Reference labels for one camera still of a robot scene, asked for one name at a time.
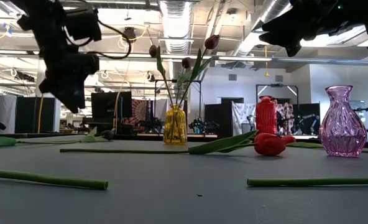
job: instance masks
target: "red vase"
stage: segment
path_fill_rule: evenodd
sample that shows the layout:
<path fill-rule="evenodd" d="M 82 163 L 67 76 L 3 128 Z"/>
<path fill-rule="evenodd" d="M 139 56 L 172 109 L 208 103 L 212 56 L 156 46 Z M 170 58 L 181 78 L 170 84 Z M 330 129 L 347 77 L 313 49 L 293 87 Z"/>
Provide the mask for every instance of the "red vase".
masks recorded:
<path fill-rule="evenodd" d="M 271 102 L 271 96 L 260 96 L 256 104 L 256 129 L 259 133 L 277 133 L 277 105 Z"/>

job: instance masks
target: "gray table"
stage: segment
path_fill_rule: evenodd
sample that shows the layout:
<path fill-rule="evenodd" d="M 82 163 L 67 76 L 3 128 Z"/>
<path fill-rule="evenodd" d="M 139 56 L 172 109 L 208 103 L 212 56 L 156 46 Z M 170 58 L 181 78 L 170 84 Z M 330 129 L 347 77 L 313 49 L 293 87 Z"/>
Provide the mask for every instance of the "gray table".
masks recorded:
<path fill-rule="evenodd" d="M 0 179 L 0 223 L 368 223 L 368 187 L 246 186 L 248 177 L 368 177 L 368 154 L 342 159 L 289 148 L 262 157 L 251 147 L 207 156 L 60 154 L 61 147 L 170 149 L 150 141 L 0 148 L 2 170 L 109 181 L 97 191 Z"/>

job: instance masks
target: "glass vase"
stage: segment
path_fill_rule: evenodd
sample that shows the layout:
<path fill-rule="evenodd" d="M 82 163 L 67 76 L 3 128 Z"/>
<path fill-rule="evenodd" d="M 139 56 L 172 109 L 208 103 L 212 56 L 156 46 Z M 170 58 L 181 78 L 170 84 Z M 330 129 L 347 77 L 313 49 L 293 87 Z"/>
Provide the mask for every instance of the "glass vase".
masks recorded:
<path fill-rule="evenodd" d="M 180 105 L 170 105 L 166 113 L 165 132 L 163 141 L 169 145 L 184 145 L 187 142 L 186 116 Z"/>
<path fill-rule="evenodd" d="M 352 86 L 331 86 L 326 92 L 331 105 L 320 127 L 320 139 L 330 156 L 358 157 L 366 143 L 366 129 L 351 109 Z"/>

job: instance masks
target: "computer monitor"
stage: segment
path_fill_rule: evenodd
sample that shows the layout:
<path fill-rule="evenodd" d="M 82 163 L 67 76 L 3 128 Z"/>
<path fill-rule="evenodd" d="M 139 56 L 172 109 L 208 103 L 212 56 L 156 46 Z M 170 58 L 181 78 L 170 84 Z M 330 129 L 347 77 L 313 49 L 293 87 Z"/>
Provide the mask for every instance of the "computer monitor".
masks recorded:
<path fill-rule="evenodd" d="M 113 118 L 116 96 L 117 96 L 116 92 L 92 93 L 91 110 L 93 118 Z M 117 104 L 117 115 L 118 117 L 122 116 L 124 118 L 130 118 L 132 116 L 131 91 L 125 91 L 119 94 L 119 101 Z"/>

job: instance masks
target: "purple vase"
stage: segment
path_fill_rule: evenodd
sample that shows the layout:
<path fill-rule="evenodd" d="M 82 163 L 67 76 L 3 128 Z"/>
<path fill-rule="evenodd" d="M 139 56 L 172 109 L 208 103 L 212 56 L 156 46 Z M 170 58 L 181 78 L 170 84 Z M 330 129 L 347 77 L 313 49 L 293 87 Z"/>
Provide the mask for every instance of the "purple vase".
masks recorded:
<path fill-rule="evenodd" d="M 320 139 L 330 156 L 357 157 L 366 143 L 366 129 L 348 102 L 352 86 L 331 86 L 331 106 L 320 127 Z"/>

